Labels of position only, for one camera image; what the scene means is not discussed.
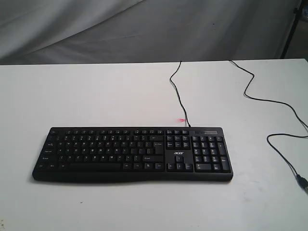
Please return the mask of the grey backdrop cloth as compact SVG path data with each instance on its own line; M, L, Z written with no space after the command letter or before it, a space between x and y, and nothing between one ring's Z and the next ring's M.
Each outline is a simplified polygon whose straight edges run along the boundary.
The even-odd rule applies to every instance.
M298 0L3 0L1 64L278 59Z

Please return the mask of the black Acer keyboard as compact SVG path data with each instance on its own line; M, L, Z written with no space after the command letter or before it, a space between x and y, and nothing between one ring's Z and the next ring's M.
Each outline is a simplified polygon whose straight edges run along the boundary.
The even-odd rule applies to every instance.
M223 130L215 127L53 127L37 181L230 181Z

